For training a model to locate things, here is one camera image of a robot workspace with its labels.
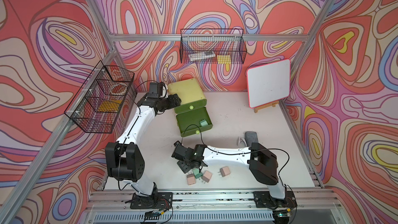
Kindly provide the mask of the green drawer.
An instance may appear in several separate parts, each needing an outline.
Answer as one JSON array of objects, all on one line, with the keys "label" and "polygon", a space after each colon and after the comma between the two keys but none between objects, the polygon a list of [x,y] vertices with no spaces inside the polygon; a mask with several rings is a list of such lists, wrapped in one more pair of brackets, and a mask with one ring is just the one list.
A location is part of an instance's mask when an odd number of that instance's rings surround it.
[{"label": "green drawer", "polygon": [[[208,126],[202,127],[200,121],[206,119]],[[212,121],[208,114],[207,108],[202,107],[193,111],[176,115],[177,124],[182,138],[199,134],[213,128]]]},{"label": "green drawer", "polygon": [[207,104],[206,99],[201,99],[197,101],[192,101],[192,102],[181,102],[181,104],[177,107],[174,108],[175,114],[182,114],[185,112],[193,111],[202,107],[205,107]]}]

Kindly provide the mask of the green plug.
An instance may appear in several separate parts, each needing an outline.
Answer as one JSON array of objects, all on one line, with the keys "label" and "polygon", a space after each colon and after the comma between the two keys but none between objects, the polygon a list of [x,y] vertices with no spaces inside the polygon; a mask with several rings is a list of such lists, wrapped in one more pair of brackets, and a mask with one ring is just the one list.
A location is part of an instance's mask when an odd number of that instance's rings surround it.
[{"label": "green plug", "polygon": [[193,175],[194,175],[195,179],[201,178],[203,176],[203,173],[198,168],[194,168],[192,170],[192,172],[193,172]]},{"label": "green plug", "polygon": [[206,119],[203,119],[203,120],[200,121],[200,125],[201,125],[202,127],[205,127],[205,126],[208,126],[209,124],[208,124],[208,122],[207,122]]}]

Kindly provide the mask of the yellow green drawer cabinet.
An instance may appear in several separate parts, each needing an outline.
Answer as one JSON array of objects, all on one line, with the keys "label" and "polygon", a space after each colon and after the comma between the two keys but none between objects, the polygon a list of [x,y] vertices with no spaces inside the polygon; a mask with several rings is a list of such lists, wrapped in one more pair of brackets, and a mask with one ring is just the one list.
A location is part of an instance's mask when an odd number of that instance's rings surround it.
[{"label": "yellow green drawer cabinet", "polygon": [[168,84],[168,93],[169,95],[178,94],[184,103],[206,99],[198,80],[195,78]]}]

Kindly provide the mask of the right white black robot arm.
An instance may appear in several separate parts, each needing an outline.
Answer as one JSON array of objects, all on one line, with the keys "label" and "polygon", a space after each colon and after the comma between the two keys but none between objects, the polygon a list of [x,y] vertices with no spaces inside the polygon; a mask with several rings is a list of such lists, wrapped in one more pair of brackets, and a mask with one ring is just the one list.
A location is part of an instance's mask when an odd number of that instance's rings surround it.
[{"label": "right white black robot arm", "polygon": [[178,166],[184,173],[190,169],[215,165],[245,167],[257,182],[267,185],[272,199],[286,199],[286,188],[278,176],[277,156],[260,143],[236,149],[204,144],[188,148],[179,141],[174,146],[172,158],[178,161]]}]

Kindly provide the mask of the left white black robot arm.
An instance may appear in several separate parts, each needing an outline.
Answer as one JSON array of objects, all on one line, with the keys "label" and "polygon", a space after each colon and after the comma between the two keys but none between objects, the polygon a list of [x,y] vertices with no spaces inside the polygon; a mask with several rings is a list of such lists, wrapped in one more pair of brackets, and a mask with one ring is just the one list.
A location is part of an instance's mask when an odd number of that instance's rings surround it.
[{"label": "left white black robot arm", "polygon": [[125,131],[105,147],[108,176],[131,186],[139,196],[152,196],[156,185],[144,173],[145,161],[139,143],[156,115],[180,105],[181,99],[177,94],[158,97],[146,93],[139,100]]}]

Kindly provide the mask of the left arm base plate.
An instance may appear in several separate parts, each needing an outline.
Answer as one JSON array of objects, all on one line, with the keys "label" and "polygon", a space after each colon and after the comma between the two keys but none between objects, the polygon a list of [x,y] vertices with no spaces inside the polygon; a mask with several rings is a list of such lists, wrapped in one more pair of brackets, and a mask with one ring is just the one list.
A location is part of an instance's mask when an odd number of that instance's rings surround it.
[{"label": "left arm base plate", "polygon": [[172,192],[160,192],[150,197],[133,195],[132,199],[126,201],[130,209],[171,209],[173,202]]}]

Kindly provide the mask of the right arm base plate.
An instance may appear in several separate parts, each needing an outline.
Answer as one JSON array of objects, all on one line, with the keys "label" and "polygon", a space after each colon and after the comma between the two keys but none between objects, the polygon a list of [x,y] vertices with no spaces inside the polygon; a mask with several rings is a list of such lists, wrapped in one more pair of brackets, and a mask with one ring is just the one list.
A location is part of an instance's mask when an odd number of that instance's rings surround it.
[{"label": "right arm base plate", "polygon": [[287,190],[284,199],[272,198],[268,191],[254,191],[256,208],[296,208],[297,202],[293,191]]}]

